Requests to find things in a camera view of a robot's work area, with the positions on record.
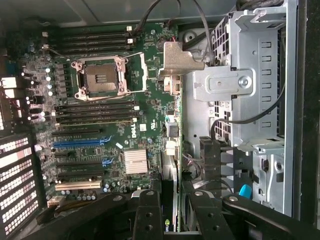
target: motherboard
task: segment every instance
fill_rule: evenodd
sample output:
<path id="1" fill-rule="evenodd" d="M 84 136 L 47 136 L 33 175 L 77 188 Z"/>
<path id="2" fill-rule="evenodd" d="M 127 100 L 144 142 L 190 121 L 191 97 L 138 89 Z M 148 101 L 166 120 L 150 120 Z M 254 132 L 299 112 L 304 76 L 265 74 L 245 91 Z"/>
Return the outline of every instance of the motherboard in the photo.
<path id="1" fill-rule="evenodd" d="M 179 162 L 181 86 L 160 79 L 178 30 L 148 23 L 11 33 L 48 207 L 151 188 Z"/>

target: metal bracket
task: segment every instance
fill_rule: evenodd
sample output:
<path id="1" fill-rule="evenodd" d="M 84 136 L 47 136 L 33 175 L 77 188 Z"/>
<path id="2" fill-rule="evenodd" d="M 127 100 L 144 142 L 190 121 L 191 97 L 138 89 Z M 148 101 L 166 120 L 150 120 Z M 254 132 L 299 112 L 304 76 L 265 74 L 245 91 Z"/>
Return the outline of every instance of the metal bracket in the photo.
<path id="1" fill-rule="evenodd" d="M 282 138 L 273 139 L 251 139 L 243 142 L 237 148 L 243 152 L 253 152 L 257 156 L 279 155 L 285 153 L 285 141 Z"/>
<path id="2" fill-rule="evenodd" d="M 286 24 L 286 12 L 285 6 L 257 8 L 252 12 L 245 10 L 235 23 L 241 32 L 274 31 Z"/>
<path id="3" fill-rule="evenodd" d="M 203 102 L 230 101 L 232 95 L 251 94 L 254 84 L 252 70 L 231 71 L 230 66 L 195 71 L 192 79 L 193 98 Z"/>
<path id="4" fill-rule="evenodd" d="M 195 61 L 191 52 L 182 51 L 182 43 L 177 41 L 167 41 L 164 44 L 163 59 L 163 68 L 159 70 L 160 77 L 185 75 L 205 69 L 205 63 Z"/>

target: green circuit board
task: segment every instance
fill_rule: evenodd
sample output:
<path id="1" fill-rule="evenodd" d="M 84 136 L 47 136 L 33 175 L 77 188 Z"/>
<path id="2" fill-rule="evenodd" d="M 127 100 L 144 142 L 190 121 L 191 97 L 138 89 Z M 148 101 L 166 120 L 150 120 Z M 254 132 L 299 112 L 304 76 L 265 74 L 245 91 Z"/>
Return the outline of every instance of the green circuit board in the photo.
<path id="1" fill-rule="evenodd" d="M 97 194 L 102 193 L 106 185 L 109 185 L 108 192 L 131 193 L 137 189 L 148 189 L 151 178 L 160 175 L 161 153 L 165 151 L 166 141 L 165 123 L 168 121 L 168 115 L 172 113 L 174 121 L 180 123 L 181 98 L 172 96 L 169 92 L 164 92 L 163 81 L 158 78 L 159 69 L 163 67 L 163 52 L 157 44 L 159 40 L 170 41 L 175 38 L 178 35 L 177 28 L 164 27 L 163 23 L 148 23 L 145 25 L 143 32 L 134 39 L 134 47 L 130 50 L 122 49 L 96 53 L 96 49 L 92 48 L 93 53 L 79 53 L 69 57 L 67 53 L 54 54 L 52 51 L 43 48 L 46 44 L 55 46 L 55 42 L 50 41 L 51 36 L 57 36 L 56 39 L 59 39 L 58 36 L 65 34 L 71 36 L 92 34 L 94 36 L 97 33 L 124 31 L 128 27 L 134 28 L 135 26 L 49 28 L 41 32 L 29 32 L 27 34 L 28 38 L 18 33 L 9 35 L 8 39 L 11 39 L 9 40 L 11 41 L 9 50 L 14 50 L 11 56 L 18 58 L 17 61 L 22 67 L 24 75 L 31 76 L 30 79 L 25 78 L 25 80 L 37 82 L 36 85 L 28 89 L 27 97 L 30 99 L 34 96 L 44 98 L 41 104 L 39 102 L 28 104 L 32 109 L 38 108 L 44 112 L 44 116 L 34 114 L 33 117 L 36 119 L 32 119 L 30 124 L 33 127 L 37 145 L 40 147 L 37 154 L 41 161 L 47 199 L 62 194 L 55 190 L 56 182 L 62 179 L 68 182 L 87 181 L 88 178 L 90 180 L 102 180 L 101 189 L 94 190 L 97 191 Z M 49 43 L 44 43 L 44 38 L 48 39 Z M 146 89 L 143 91 L 143 76 L 146 72 L 142 66 L 141 53 L 144 54 L 144 62 L 147 67 Z M 95 58 L 86 62 L 87 67 L 104 66 L 114 62 L 113 59 L 97 59 L 105 56 L 119 56 L 120 58 L 130 56 L 125 63 L 124 75 L 129 92 L 119 95 L 117 90 L 108 92 L 98 90 L 87 94 L 88 98 L 97 98 L 97 100 L 83 101 L 76 99 L 75 95 L 79 91 L 80 80 L 79 73 L 72 66 L 72 63 L 83 58 Z M 68 82 L 67 91 L 63 94 L 59 86 L 62 82 L 61 79 Z M 58 112 L 56 109 L 58 107 L 84 105 L 90 104 L 90 102 L 100 104 L 134 103 L 135 117 L 129 120 L 79 121 L 70 124 L 61 124 L 57 121 Z M 88 133 L 90 130 L 98 132 L 90 134 Z M 74 133 L 63 136 L 53 135 L 53 133 L 59 131 L 72 131 Z M 109 138 L 110 141 L 104 144 L 56 147 L 57 143 L 101 142 L 102 139 Z M 126 174 L 124 152 L 139 149 L 146 150 L 147 171 Z M 60 153 L 67 153 L 67 156 L 56 157 Z M 75 199 L 78 195 L 79 192 L 73 190 L 67 197 Z"/>

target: heatsink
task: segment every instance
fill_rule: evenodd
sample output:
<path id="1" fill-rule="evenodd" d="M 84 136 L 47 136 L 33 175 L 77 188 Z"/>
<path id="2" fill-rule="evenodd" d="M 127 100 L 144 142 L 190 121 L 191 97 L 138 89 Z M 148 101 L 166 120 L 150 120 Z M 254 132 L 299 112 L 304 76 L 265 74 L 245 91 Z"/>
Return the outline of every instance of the heatsink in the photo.
<path id="1" fill-rule="evenodd" d="M 143 174 L 148 172 L 146 149 L 123 151 L 125 174 Z"/>

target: connector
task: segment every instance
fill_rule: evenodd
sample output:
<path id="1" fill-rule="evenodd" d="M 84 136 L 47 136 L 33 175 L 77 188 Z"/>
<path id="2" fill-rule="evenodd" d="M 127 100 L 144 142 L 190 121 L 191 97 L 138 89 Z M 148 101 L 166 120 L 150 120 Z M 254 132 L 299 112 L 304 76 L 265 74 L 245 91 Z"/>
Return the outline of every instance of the connector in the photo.
<path id="1" fill-rule="evenodd" d="M 46 202 L 48 208 L 52 206 L 61 206 L 61 204 L 65 201 L 64 196 L 53 196 L 49 201 Z"/>

